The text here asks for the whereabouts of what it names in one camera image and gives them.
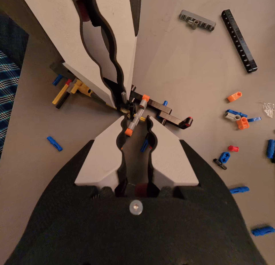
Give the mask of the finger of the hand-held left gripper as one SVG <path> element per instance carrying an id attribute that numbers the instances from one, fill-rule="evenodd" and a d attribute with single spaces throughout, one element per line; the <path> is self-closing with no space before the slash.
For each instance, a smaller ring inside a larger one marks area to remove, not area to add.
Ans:
<path id="1" fill-rule="evenodd" d="M 129 97 L 137 42 L 130 0 L 92 0 L 92 4 L 107 36 L 116 81 Z"/>
<path id="2" fill-rule="evenodd" d="M 60 53 L 63 65 L 84 82 L 108 105 L 119 108 L 127 102 L 127 95 L 121 91 L 117 76 L 103 76 L 104 63 L 89 52 L 84 40 L 81 10 L 76 0 L 25 0 L 40 25 Z M 91 16 L 92 25 L 101 32 L 101 22 L 92 4 L 84 0 Z"/>

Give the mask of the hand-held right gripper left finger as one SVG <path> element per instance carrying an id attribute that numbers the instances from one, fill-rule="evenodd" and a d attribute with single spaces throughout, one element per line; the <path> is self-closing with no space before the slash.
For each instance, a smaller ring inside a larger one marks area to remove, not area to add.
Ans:
<path id="1" fill-rule="evenodd" d="M 95 186 L 97 189 L 109 187 L 115 192 L 124 179 L 118 170 L 123 164 L 122 146 L 125 143 L 127 117 L 121 116 L 93 141 L 91 149 L 75 179 L 75 185 Z"/>

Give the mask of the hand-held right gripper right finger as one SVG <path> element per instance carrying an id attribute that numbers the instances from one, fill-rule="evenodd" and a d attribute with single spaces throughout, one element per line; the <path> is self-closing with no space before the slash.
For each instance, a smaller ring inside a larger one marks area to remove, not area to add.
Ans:
<path id="1" fill-rule="evenodd" d="M 149 181 L 159 190 L 164 187 L 197 186 L 198 178 L 180 139 L 151 116 L 147 116 L 147 129 L 152 136 L 149 143 L 152 147 L 149 153 Z"/>

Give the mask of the black yellow lego assembly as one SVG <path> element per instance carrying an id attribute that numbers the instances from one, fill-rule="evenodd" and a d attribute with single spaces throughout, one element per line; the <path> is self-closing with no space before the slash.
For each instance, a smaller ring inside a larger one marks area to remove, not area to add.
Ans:
<path id="1" fill-rule="evenodd" d="M 167 108 L 167 101 L 163 104 L 160 104 L 152 99 L 148 99 L 147 95 L 140 95 L 135 92 L 136 87 L 132 85 L 131 94 L 129 97 L 129 109 L 120 108 L 120 111 L 127 115 L 128 119 L 134 118 L 136 113 L 136 107 L 134 105 L 135 101 L 147 101 L 147 106 L 155 109 L 157 111 L 157 117 L 160 119 L 160 123 L 165 126 L 168 122 L 180 129 L 187 129 L 193 123 L 192 117 L 187 117 L 185 120 L 178 119 L 174 116 L 171 116 L 172 109 Z M 63 88 L 60 90 L 58 95 L 54 98 L 52 104 L 56 106 L 57 109 L 60 109 L 64 102 L 71 94 L 76 92 L 82 93 L 88 97 L 97 98 L 101 100 L 87 85 L 82 81 L 75 78 L 74 80 L 66 78 L 66 82 Z"/>

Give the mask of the black lego pin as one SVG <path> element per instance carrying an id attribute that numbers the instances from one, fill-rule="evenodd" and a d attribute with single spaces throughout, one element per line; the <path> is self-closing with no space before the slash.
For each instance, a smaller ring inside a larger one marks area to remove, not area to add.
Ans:
<path id="1" fill-rule="evenodd" d="M 214 162 L 217 166 L 219 166 L 221 169 L 227 170 L 227 167 L 226 167 L 222 162 L 220 162 L 218 159 L 213 159 L 213 162 Z"/>

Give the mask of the blue lego pin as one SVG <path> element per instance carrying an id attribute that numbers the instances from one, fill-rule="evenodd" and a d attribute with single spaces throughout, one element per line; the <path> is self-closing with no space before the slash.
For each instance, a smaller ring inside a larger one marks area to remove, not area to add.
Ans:
<path id="1" fill-rule="evenodd" d="M 267 150 L 266 150 L 266 156 L 269 159 L 273 159 L 275 152 L 275 140 L 270 139 L 268 140 Z"/>
<path id="2" fill-rule="evenodd" d="M 264 226 L 264 227 L 259 227 L 251 230 L 251 233 L 254 236 L 265 236 L 270 233 L 274 233 L 275 229 L 272 226 Z"/>
<path id="3" fill-rule="evenodd" d="M 234 111 L 234 110 L 231 110 L 231 109 L 228 109 L 228 110 L 226 110 L 225 112 L 231 113 L 231 114 L 234 114 L 234 115 L 239 115 L 240 117 L 246 117 L 246 118 L 247 118 L 247 115 L 246 115 L 246 114 L 243 114 L 243 113 L 241 113 L 241 112 L 237 112 L 237 111 Z"/>
<path id="4" fill-rule="evenodd" d="M 231 194 L 239 194 L 239 193 L 245 193 L 249 192 L 249 187 L 242 186 L 242 187 L 236 187 L 229 190 Z"/>
<path id="5" fill-rule="evenodd" d="M 48 136 L 46 138 L 50 144 L 52 144 L 59 152 L 63 150 L 63 148 L 56 142 L 55 139 L 53 139 L 51 136 Z"/>

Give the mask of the grey lego beam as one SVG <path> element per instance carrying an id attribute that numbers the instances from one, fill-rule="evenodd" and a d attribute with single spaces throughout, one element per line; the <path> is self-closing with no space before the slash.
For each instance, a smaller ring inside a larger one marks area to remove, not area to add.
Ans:
<path id="1" fill-rule="evenodd" d="M 207 31 L 213 31 L 216 26 L 216 23 L 214 21 L 199 16 L 197 14 L 191 13 L 187 10 L 182 10 L 180 12 L 179 19 L 185 21 L 192 28 L 192 30 L 201 28 Z"/>

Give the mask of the grey lego connector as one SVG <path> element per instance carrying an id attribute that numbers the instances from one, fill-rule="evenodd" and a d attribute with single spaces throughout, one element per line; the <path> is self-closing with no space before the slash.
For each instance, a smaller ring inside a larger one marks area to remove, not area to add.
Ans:
<path id="1" fill-rule="evenodd" d="M 241 116 L 239 114 L 232 113 L 232 112 L 225 112 L 224 116 L 226 119 L 229 119 L 232 122 L 235 122 L 241 119 Z"/>

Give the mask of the orange lego connector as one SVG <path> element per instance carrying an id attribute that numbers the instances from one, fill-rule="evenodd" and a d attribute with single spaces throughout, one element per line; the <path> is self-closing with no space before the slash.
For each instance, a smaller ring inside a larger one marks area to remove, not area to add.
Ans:
<path id="1" fill-rule="evenodd" d="M 241 117 L 239 120 L 236 121 L 236 124 L 239 130 L 248 129 L 250 127 L 248 119 L 246 117 Z"/>
<path id="2" fill-rule="evenodd" d="M 242 92 L 236 92 L 230 96 L 227 97 L 227 100 L 229 102 L 234 102 L 236 101 L 237 99 L 239 99 L 240 97 L 242 97 Z"/>

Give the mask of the long black lego beam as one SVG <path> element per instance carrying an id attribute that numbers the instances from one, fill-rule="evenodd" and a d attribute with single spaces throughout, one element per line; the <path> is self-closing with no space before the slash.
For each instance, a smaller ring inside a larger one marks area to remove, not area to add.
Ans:
<path id="1" fill-rule="evenodd" d="M 237 50 L 237 53 L 239 54 L 239 57 L 246 69 L 246 72 L 252 73 L 257 71 L 257 64 L 244 40 L 244 37 L 242 36 L 242 33 L 240 32 L 240 29 L 230 9 L 223 10 L 221 17 Z"/>

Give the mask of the dark navy garment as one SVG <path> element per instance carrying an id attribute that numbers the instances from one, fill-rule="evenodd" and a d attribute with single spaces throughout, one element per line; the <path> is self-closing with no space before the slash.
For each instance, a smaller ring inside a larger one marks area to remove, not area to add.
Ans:
<path id="1" fill-rule="evenodd" d="M 0 13 L 0 50 L 22 68 L 29 35 L 9 16 Z"/>

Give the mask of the blue plaid shirt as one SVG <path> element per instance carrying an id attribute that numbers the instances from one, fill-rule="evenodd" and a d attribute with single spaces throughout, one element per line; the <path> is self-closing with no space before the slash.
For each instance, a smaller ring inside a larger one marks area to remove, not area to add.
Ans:
<path id="1" fill-rule="evenodd" d="M 0 155 L 8 130 L 21 69 L 0 51 Z"/>

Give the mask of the clear plastic scrap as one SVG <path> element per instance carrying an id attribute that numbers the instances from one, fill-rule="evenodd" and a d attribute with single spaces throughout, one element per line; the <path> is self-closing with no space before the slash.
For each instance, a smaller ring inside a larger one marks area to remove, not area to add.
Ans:
<path id="1" fill-rule="evenodd" d="M 261 102 L 263 106 L 263 111 L 266 113 L 266 115 L 270 118 L 275 117 L 275 104 L 274 103 L 266 103 Z"/>

